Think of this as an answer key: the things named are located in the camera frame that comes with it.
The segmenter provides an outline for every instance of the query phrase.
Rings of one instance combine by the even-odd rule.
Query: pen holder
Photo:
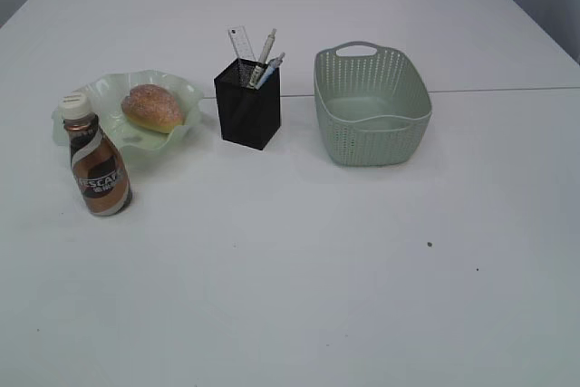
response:
[[[280,69],[255,90],[248,83],[256,65],[236,59],[214,84],[222,139],[263,150],[280,128]]]

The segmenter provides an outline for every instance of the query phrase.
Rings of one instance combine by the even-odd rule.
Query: ruler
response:
[[[229,35],[229,39],[232,40],[238,58],[248,59],[249,61],[256,60],[252,46],[250,45],[250,40],[247,39],[246,28],[244,26],[228,27],[227,34]]]

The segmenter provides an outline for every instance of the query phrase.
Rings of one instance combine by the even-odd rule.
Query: nescafe bottle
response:
[[[120,153],[103,133],[86,95],[68,95],[59,107],[71,140],[72,174],[84,202],[93,215],[114,215],[132,198]]]

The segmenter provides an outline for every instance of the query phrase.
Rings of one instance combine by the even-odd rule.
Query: wavy glass bowl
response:
[[[177,126],[171,133],[165,134],[143,129],[125,118],[121,110],[121,101],[129,95],[131,88],[145,83],[162,86],[171,92],[186,116],[184,125]],[[107,74],[76,91],[87,94],[92,109],[99,115],[102,129],[123,156],[156,155],[170,143],[181,140],[189,129],[201,122],[198,103],[203,99],[203,93],[185,79],[172,74],[154,70]],[[58,108],[53,111],[53,139],[58,145],[69,143]]]

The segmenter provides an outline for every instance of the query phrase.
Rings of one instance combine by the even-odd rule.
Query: basket handle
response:
[[[392,126],[385,129],[384,127],[380,128],[373,128],[367,127],[364,128],[364,124],[381,124],[381,121],[391,121]],[[405,117],[400,117],[397,115],[378,115],[376,117],[366,118],[364,120],[357,121],[353,124],[353,127],[361,132],[361,133],[386,133],[390,131],[406,131],[410,129],[414,125],[413,122],[409,121]]]
[[[376,53],[374,54],[362,54],[362,55],[357,55],[357,56],[341,56],[340,54],[338,54],[337,52],[341,49],[346,49],[347,47],[356,47],[356,46],[365,46],[365,47],[371,47],[373,49],[376,49]],[[352,57],[352,58],[373,58],[374,56],[376,56],[377,54],[379,54],[379,52],[381,50],[385,50],[385,47],[382,47],[378,44],[373,44],[373,43],[369,43],[367,41],[350,41],[349,43],[343,43],[343,44],[339,44],[336,47],[333,47],[332,49],[330,49],[330,52],[334,53],[335,56],[338,56],[340,58],[348,58],[348,57]]]

